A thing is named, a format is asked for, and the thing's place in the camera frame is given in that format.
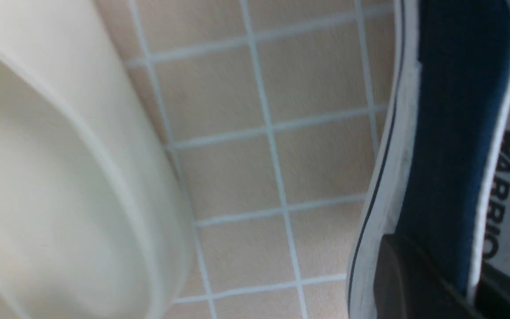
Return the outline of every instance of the white rubber sole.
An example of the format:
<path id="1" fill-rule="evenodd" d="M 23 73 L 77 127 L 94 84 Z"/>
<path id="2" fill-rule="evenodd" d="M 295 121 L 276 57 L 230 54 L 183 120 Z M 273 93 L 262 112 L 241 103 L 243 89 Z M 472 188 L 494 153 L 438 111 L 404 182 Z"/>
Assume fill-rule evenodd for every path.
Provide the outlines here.
<path id="1" fill-rule="evenodd" d="M 418 86 L 417 0 L 397 0 L 395 67 L 391 102 L 359 225 L 362 226 L 348 262 L 348 313 L 352 319 L 376 318 L 373 282 L 379 245 L 395 230 L 410 171 L 417 125 Z"/>
<path id="2" fill-rule="evenodd" d="M 473 229 L 473 241 L 471 242 L 471 256 L 470 268 L 467 277 L 466 299 L 468 303 L 474 303 L 477 287 L 481 276 L 481 266 L 483 262 L 483 243 L 485 238 L 486 216 L 489 197 L 491 193 L 491 186 L 493 184 L 493 177 L 497 160 L 500 153 L 501 141 L 503 133 L 505 132 L 506 123 L 510 111 L 510 74 L 506 88 L 503 95 L 501 108 L 498 112 L 498 118 L 495 123 L 493 136 L 491 138 L 491 147 L 485 163 L 483 171 L 483 180 L 479 190 L 477 205 L 475 210 L 475 223 Z"/>

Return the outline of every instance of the toilet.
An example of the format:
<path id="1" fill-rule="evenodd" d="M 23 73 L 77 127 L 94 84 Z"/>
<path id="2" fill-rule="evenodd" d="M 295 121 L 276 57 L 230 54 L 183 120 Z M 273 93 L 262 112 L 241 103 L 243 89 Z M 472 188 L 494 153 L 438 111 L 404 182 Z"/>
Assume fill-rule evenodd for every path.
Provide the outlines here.
<path id="1" fill-rule="evenodd" d="M 0 319 L 160 319 L 192 212 L 89 0 L 0 0 Z"/>

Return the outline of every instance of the shoe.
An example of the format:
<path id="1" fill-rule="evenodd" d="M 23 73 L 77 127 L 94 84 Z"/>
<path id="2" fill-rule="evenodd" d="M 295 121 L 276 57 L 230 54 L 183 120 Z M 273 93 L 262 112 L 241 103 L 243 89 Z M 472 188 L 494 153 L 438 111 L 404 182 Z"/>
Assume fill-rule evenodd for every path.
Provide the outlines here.
<path id="1" fill-rule="evenodd" d="M 510 311 L 510 1 L 396 0 L 394 12 L 349 316 L 496 317 Z"/>

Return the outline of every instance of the white grout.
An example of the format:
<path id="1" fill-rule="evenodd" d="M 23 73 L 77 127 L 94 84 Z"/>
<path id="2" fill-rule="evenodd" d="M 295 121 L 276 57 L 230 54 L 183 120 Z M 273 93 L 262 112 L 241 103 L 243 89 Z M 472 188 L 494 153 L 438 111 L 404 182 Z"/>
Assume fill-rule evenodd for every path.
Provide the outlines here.
<path id="1" fill-rule="evenodd" d="M 378 111 L 383 111 L 387 109 L 387 105 L 377 105 L 373 107 L 373 111 L 376 113 Z M 358 117 L 360 115 L 369 114 L 370 109 L 367 107 L 360 109 L 350 109 L 348 111 L 342 111 L 338 113 L 326 114 L 326 115 L 317 115 L 315 117 L 304 117 L 302 119 L 297 119 L 293 121 L 287 121 L 278 123 L 273 125 L 271 128 L 274 132 L 285 131 L 290 129 L 298 129 L 311 125 L 319 125 L 324 123 L 330 123 L 332 121 L 343 121 L 346 119 L 350 119 L 352 117 Z M 172 151 L 172 149 L 188 149 L 193 147 L 204 147 L 208 145 L 214 145 L 217 143 L 224 143 L 235 140 L 249 139 L 252 137 L 263 136 L 267 134 L 267 127 L 260 128 L 250 128 L 242 131 L 235 131 L 230 133 L 223 133 L 219 135 L 198 137 L 196 139 L 185 140 L 182 142 L 176 142 L 174 145 L 169 145 L 165 147 L 167 150 Z"/>
<path id="2" fill-rule="evenodd" d="M 252 213 L 219 216 L 216 218 L 208 218 L 205 220 L 199 220 L 196 222 L 196 226 L 207 227 L 207 226 L 226 224 L 229 222 L 241 222 L 242 220 L 271 217 L 271 216 L 275 216 L 278 214 L 282 214 L 282 212 L 283 212 L 282 208 L 275 208 L 273 210 L 259 210 L 257 212 L 252 212 Z"/>
<path id="3" fill-rule="evenodd" d="M 354 12 L 341 12 L 332 14 L 330 16 L 325 16 L 323 18 L 311 19 L 298 24 L 292 24 L 290 26 L 278 28 L 275 30 L 257 32 L 255 34 L 255 39 L 257 42 L 264 42 L 280 38 L 287 38 L 297 34 L 335 27 L 340 24 L 351 22 L 354 19 Z"/>
<path id="4" fill-rule="evenodd" d="M 363 10 L 361 6 L 361 0 L 354 0 L 354 4 L 358 21 L 359 46 L 361 48 L 363 80 L 365 81 L 367 108 L 369 109 L 371 139 L 373 142 L 373 152 L 375 154 L 375 157 L 377 157 L 377 152 L 379 151 L 379 136 L 377 136 L 377 121 L 375 119 L 375 111 L 373 109 L 375 102 L 373 97 L 373 87 L 371 83 L 369 53 L 367 50 L 366 30 L 365 23 L 363 22 Z"/>
<path id="5" fill-rule="evenodd" d="M 338 198 L 325 199 L 325 200 L 316 200 L 314 202 L 303 202 L 302 204 L 289 206 L 289 211 L 296 212 L 298 210 L 313 210 L 315 208 L 335 206 L 335 205 L 339 205 L 339 204 L 345 204 L 346 202 L 358 202 L 360 200 L 365 200 L 365 194 L 342 196 L 342 197 L 338 197 Z"/>
<path id="6" fill-rule="evenodd" d="M 210 42 L 206 44 L 196 45 L 192 47 L 179 48 L 169 52 L 162 52 L 151 54 L 148 49 L 148 43 L 146 37 L 144 35 L 144 30 L 142 28 L 142 23 L 139 18 L 139 12 L 136 5 L 135 0 L 128 0 L 129 6 L 131 10 L 131 14 L 133 17 L 133 23 L 135 25 L 135 30 L 139 39 L 139 44 L 144 52 L 144 57 L 136 58 L 130 61 L 125 62 L 125 66 L 129 69 L 139 66 L 145 66 L 147 70 L 147 74 L 150 78 L 155 99 L 158 103 L 158 108 L 160 111 L 160 115 L 162 117 L 167 139 L 168 146 L 165 149 L 172 153 L 174 158 L 174 164 L 176 166 L 177 174 L 180 176 L 180 180 L 182 183 L 182 189 L 184 191 L 185 197 L 188 200 L 188 204 L 190 204 L 190 197 L 188 194 L 188 188 L 184 182 L 184 178 L 182 177 L 182 166 L 180 164 L 180 158 L 178 156 L 178 149 L 186 149 L 191 147 L 200 147 L 205 145 L 212 145 L 216 143 L 222 143 L 225 141 L 232 140 L 240 140 L 247 139 L 250 137 L 262 136 L 267 134 L 269 139 L 269 146 L 271 150 L 271 157 L 273 158 L 273 166 L 275 169 L 275 177 L 277 180 L 277 186 L 279 188 L 279 197 L 281 198 L 281 208 L 276 208 L 273 210 L 261 210 L 258 212 L 248 213 L 248 214 L 238 214 L 233 216 L 224 216 L 220 218 L 211 218 L 209 220 L 203 220 L 199 222 L 195 222 L 194 226 L 194 241 L 196 244 L 196 253 L 198 256 L 198 263 L 200 264 L 200 272 L 202 275 L 202 281 L 204 284 L 204 289 L 206 291 L 206 295 L 196 296 L 196 297 L 186 297 L 176 299 L 175 303 L 188 303 L 188 302 L 196 302 L 196 301 L 208 301 L 210 306 L 210 314 L 212 319 L 217 319 L 217 315 L 214 307 L 214 299 L 220 299 L 227 296 L 241 295 L 243 293 L 254 293 L 254 292 L 264 292 L 264 291 L 273 291 L 277 289 L 285 289 L 285 288 L 297 288 L 300 307 L 302 309 L 303 319 L 308 318 L 308 313 L 306 310 L 306 302 L 304 299 L 304 292 L 302 289 L 303 285 L 306 284 L 314 284 L 314 283 L 322 283 L 327 281 L 339 281 L 344 280 L 346 275 L 339 274 L 333 276 L 324 276 L 324 277 L 316 277 L 310 279 L 301 279 L 300 277 L 300 267 L 298 263 L 298 258 L 296 256 L 296 247 L 294 244 L 294 239 L 292 236 L 292 227 L 290 223 L 289 212 L 294 212 L 297 210 L 309 210 L 312 208 L 319 208 L 324 206 L 331 206 L 336 204 L 342 204 L 344 202 L 354 202 L 357 200 L 363 200 L 364 195 L 354 195 L 354 196 L 345 196 L 340 198 L 332 198 L 328 200 L 319 200 L 314 202 L 304 202 L 302 204 L 296 204 L 293 206 L 288 206 L 286 202 L 286 194 L 285 188 L 282 181 L 281 169 L 279 165 L 279 159 L 277 155 L 277 146 L 274 139 L 275 131 L 283 131 L 286 129 L 296 129 L 301 127 L 306 127 L 308 125 L 318 125 L 322 123 L 327 123 L 330 121 L 340 121 L 342 119 L 348 119 L 350 117 L 355 117 L 358 115 L 364 114 L 373 114 L 375 111 L 379 111 L 382 109 L 386 109 L 386 105 L 374 106 L 372 99 L 372 90 L 371 90 L 371 79 L 370 79 L 370 71 L 369 71 L 369 62 L 367 56 L 367 48 L 365 46 L 365 33 L 363 27 L 363 16 L 379 16 L 382 14 L 386 14 L 393 10 L 392 6 L 389 5 L 381 5 L 375 6 L 373 8 L 367 8 L 366 10 L 361 10 L 360 0 L 356 1 L 356 12 L 342 12 L 340 14 L 334 14 L 332 16 L 327 16 L 320 19 L 312 19 L 308 20 L 304 23 L 295 24 L 292 26 L 287 26 L 285 28 L 280 28 L 272 31 L 263 31 L 255 34 L 251 27 L 251 19 L 249 17 L 249 12 L 247 8 L 247 0 L 239 0 L 241 3 L 241 9 L 243 14 L 243 20 L 245 22 L 245 28 L 247 30 L 247 37 L 236 37 L 225 40 L 219 40 L 216 42 Z M 300 34 L 303 32 L 310 32 L 314 30 L 319 30 L 322 28 L 328 28 L 337 26 L 340 24 L 348 23 L 357 19 L 358 28 L 360 32 L 360 45 L 362 47 L 362 57 L 364 64 L 364 78 L 366 79 L 366 94 L 367 94 L 367 108 L 366 109 L 356 109 L 350 111 L 344 111 L 341 113 L 335 113 L 331 115 L 323 115 L 318 117 L 308 117 L 305 119 L 299 119 L 297 121 L 289 121 L 287 123 L 280 123 L 278 125 L 273 126 L 271 123 L 271 117 L 269 112 L 269 107 L 267 104 L 267 97 L 265 95 L 265 88 L 263 84 L 263 77 L 261 76 L 261 67 L 259 66 L 259 59 L 257 55 L 256 42 L 264 42 L 273 39 L 284 38 L 287 36 L 292 36 L 296 34 Z M 170 127 L 170 121 L 168 119 L 168 115 L 166 113 L 166 107 L 164 105 L 164 101 L 162 99 L 162 93 L 160 89 L 160 84 L 158 82 L 158 77 L 154 70 L 154 63 L 158 62 L 167 62 L 178 60 L 182 58 L 188 58 L 193 56 L 200 56 L 203 54 L 208 54 L 210 52 L 218 52 L 224 51 L 226 49 L 236 48 L 243 45 L 248 45 L 249 50 L 251 52 L 251 58 L 253 62 L 253 69 L 255 71 L 255 79 L 257 80 L 257 89 L 259 91 L 259 98 L 261 100 L 261 108 L 263 110 L 263 117 L 265 119 L 265 127 L 264 128 L 254 128 L 254 129 L 246 129 L 239 132 L 226 133 L 222 135 L 216 136 L 208 136 L 202 137 L 199 139 L 192 139 L 187 141 L 182 141 L 179 143 L 174 142 L 174 135 L 172 133 L 172 129 Z M 376 139 L 376 129 L 375 122 L 372 124 L 372 136 L 374 136 L 374 148 L 375 152 L 377 152 L 377 139 Z M 292 258 L 292 266 L 295 272 L 295 281 L 290 283 L 282 283 L 276 285 L 265 285 L 259 287 L 249 287 L 249 288 L 241 288 L 241 289 L 233 289 L 223 293 L 215 293 L 212 294 L 210 281 L 207 276 L 206 263 L 204 260 L 204 254 L 202 252 L 202 246 L 200 243 L 200 238 L 198 235 L 198 227 L 204 226 L 212 226 L 217 224 L 222 224 L 226 222 L 238 222 L 241 220 L 247 220 L 250 218 L 263 218 L 268 216 L 275 216 L 276 214 L 283 214 L 285 219 L 286 233 L 287 239 L 289 241 L 289 248 Z"/>
<path id="7" fill-rule="evenodd" d="M 158 109 L 160 111 L 162 121 L 164 123 L 164 128 L 166 130 L 166 137 L 168 139 L 168 143 L 170 145 L 173 145 L 174 144 L 174 135 L 172 134 L 172 129 L 170 128 L 170 121 L 169 121 L 168 115 L 166 113 L 164 101 L 162 100 L 160 85 L 158 84 L 158 78 L 154 71 L 153 63 L 151 61 L 151 55 L 150 55 L 150 51 L 148 49 L 148 43 L 147 43 L 147 39 L 144 34 L 143 25 L 139 18 L 139 9 L 137 7 L 136 0 L 129 0 L 129 8 L 131 10 L 131 15 L 133 17 L 133 23 L 135 25 L 137 37 L 139 38 L 139 44 L 141 46 L 141 49 L 143 50 L 143 53 L 144 53 L 144 56 L 146 59 L 145 63 L 146 63 L 147 73 L 149 75 L 151 84 L 153 86 L 155 99 L 158 103 Z M 177 174 L 180 177 L 180 181 L 182 183 L 182 190 L 184 192 L 184 196 L 186 197 L 186 200 L 188 201 L 188 204 L 190 205 L 190 207 L 192 207 L 192 205 L 190 203 L 190 196 L 188 194 L 188 188 L 186 186 L 186 181 L 185 181 L 184 176 L 182 175 L 182 166 L 180 165 L 180 158 L 178 156 L 178 152 L 176 150 L 174 150 L 174 148 L 171 149 L 171 151 L 172 151 L 171 153 L 172 153 L 172 156 L 174 159 L 174 165 L 176 166 Z M 196 254 L 198 257 L 198 264 L 200 267 L 202 282 L 204 284 L 204 290 L 206 291 L 206 294 L 209 296 L 209 295 L 211 295 L 211 287 L 210 287 L 210 281 L 208 279 L 208 274 L 206 271 L 206 262 L 204 260 L 204 253 L 202 252 L 202 246 L 200 244 L 200 236 L 198 236 L 198 229 L 195 226 L 193 226 L 192 229 L 193 229 L 193 234 L 194 234 L 194 244 L 196 246 Z M 218 316 L 216 315 L 216 312 L 215 312 L 214 300 L 211 298 L 208 298 L 207 301 L 208 301 L 208 304 L 210 307 L 210 315 L 211 315 L 212 319 L 218 319 Z"/>
<path id="8" fill-rule="evenodd" d="M 302 283 L 304 285 L 309 285 L 309 284 L 328 283 L 328 282 L 332 282 L 332 281 L 342 281 L 342 280 L 346 280 L 346 275 L 347 274 L 344 273 L 344 274 L 339 274 L 339 275 L 309 278 L 309 279 L 302 280 Z"/>
<path id="9" fill-rule="evenodd" d="M 314 277 L 300 280 L 302 285 L 327 283 L 332 281 L 343 281 L 346 280 L 346 274 L 338 274 L 331 276 Z M 199 301 L 205 301 L 208 299 L 221 299 L 230 296 L 245 295 L 246 293 L 257 293 L 267 291 L 277 291 L 281 289 L 296 288 L 299 285 L 298 281 L 290 281 L 288 283 L 274 284 L 274 285 L 261 285 L 255 287 L 231 289 L 221 293 L 214 293 L 213 295 L 201 295 L 193 297 L 178 298 L 174 303 L 197 303 Z"/>
<path id="10" fill-rule="evenodd" d="M 313 202 L 303 202 L 302 204 L 296 204 L 287 206 L 287 211 L 289 212 L 296 212 L 298 210 L 313 210 L 314 208 L 322 208 L 322 207 L 328 207 L 328 206 L 334 206 L 339 204 L 344 204 L 346 202 L 357 202 L 359 200 L 364 200 L 365 195 L 359 194 L 359 195 L 352 195 L 352 196 L 342 196 L 337 198 L 330 198 L 325 200 L 316 200 Z M 256 212 L 250 212 L 250 213 L 242 213 L 242 214 L 233 214 L 233 215 L 227 215 L 227 216 L 219 216 L 215 218 L 208 218 L 204 220 L 199 220 L 196 222 L 196 226 L 198 227 L 207 227 L 207 226 L 214 226 L 214 225 L 220 225 L 220 224 L 227 224 L 229 222 L 241 222 L 243 220 L 249 220 L 249 219 L 257 219 L 257 218 L 266 218 L 275 216 L 278 214 L 282 214 L 283 212 L 282 207 L 273 208 L 270 210 L 258 210 Z"/>
<path id="11" fill-rule="evenodd" d="M 372 18 L 375 16 L 382 16 L 392 11 L 392 4 L 381 4 L 371 8 L 363 9 L 362 15 L 367 18 Z M 317 19 L 309 19 L 305 22 L 292 24 L 290 26 L 277 28 L 274 30 L 253 33 L 253 36 L 255 37 L 256 42 L 265 42 L 301 34 L 304 32 L 312 32 L 324 28 L 335 27 L 344 23 L 352 22 L 356 20 L 356 17 L 356 12 L 340 12 L 338 14 L 332 14 L 330 16 L 325 16 Z M 247 45 L 247 38 L 245 36 L 238 36 L 224 40 L 217 40 L 214 42 L 192 45 L 190 47 L 177 48 L 167 52 L 154 53 L 150 55 L 150 60 L 154 63 L 168 62 L 193 56 L 200 56 L 210 52 L 224 51 L 226 49 L 240 47 L 242 45 Z M 146 65 L 146 59 L 142 57 L 125 61 L 125 66 L 128 69 L 133 69 L 144 65 Z"/>
<path id="12" fill-rule="evenodd" d="M 193 147 L 203 147 L 206 145 L 212 145 L 217 143 L 224 143 L 229 141 L 249 139 L 251 137 L 263 136 L 267 133 L 267 128 L 250 128 L 243 131 L 236 131 L 232 133 L 225 133 L 220 135 L 212 135 L 206 137 L 198 137 L 197 139 L 186 140 L 177 142 L 174 147 L 177 149 L 186 149 Z"/>
<path id="13" fill-rule="evenodd" d="M 247 40 L 249 41 L 249 51 L 251 51 L 253 70 L 255 71 L 255 81 L 257 81 L 257 91 L 259 91 L 259 99 L 261 100 L 263 118 L 265 119 L 265 125 L 267 126 L 267 137 L 269 138 L 269 148 L 271 151 L 271 158 L 273 160 L 273 168 L 275 170 L 275 179 L 277 180 L 277 187 L 279 190 L 279 198 L 281 200 L 283 218 L 285 219 L 285 229 L 287 234 L 287 240 L 289 241 L 289 249 L 292 259 L 292 267 L 294 269 L 295 274 L 296 289 L 298 290 L 300 309 L 302 311 L 302 319 L 308 319 L 308 311 L 306 309 L 304 291 L 302 289 L 302 282 L 300 281 L 300 267 L 298 263 L 298 257 L 296 256 L 296 246 L 294 243 L 294 237 L 292 236 L 292 226 L 290 222 L 289 211 L 287 209 L 285 186 L 283 184 L 281 165 L 279 164 L 279 157 L 277 154 L 277 145 L 275 143 L 273 124 L 271 122 L 271 113 L 269 111 L 269 105 L 267 103 L 267 95 L 265 94 L 265 85 L 263 83 L 263 76 L 261 75 L 261 65 L 259 65 L 259 57 L 257 54 L 255 35 L 253 33 L 253 28 L 251 26 L 251 17 L 249 16 L 249 6 L 247 5 L 247 0 L 240 0 L 240 4 L 243 22 L 245 23 L 245 30 L 247 30 Z"/>
<path id="14" fill-rule="evenodd" d="M 324 123 L 330 123 L 334 121 L 344 121 L 346 119 L 350 119 L 352 117 L 358 117 L 360 115 L 369 114 L 369 109 L 350 109 L 348 111 L 341 111 L 337 113 L 330 113 L 325 115 L 317 115 L 315 117 L 305 117 L 304 119 L 293 120 L 288 122 L 283 122 L 275 125 L 273 127 L 276 131 L 285 131 L 303 128 L 311 125 L 320 125 Z"/>
<path id="15" fill-rule="evenodd" d="M 151 56 L 151 60 L 155 63 L 166 62 L 183 58 L 190 58 L 194 56 L 200 56 L 212 52 L 219 52 L 228 49 L 233 49 L 241 46 L 247 46 L 247 38 L 244 36 L 236 38 L 228 38 L 225 40 L 219 40 L 209 42 L 206 44 L 194 45 L 192 47 L 174 49 L 172 51 L 154 54 Z"/>

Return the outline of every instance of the tile floor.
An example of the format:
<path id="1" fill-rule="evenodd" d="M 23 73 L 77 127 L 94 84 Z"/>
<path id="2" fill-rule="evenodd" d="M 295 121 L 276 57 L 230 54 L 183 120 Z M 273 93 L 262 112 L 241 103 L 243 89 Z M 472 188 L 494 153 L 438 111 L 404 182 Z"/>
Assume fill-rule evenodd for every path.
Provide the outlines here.
<path id="1" fill-rule="evenodd" d="M 94 0 L 196 216 L 166 319 L 343 319 L 390 0 Z"/>

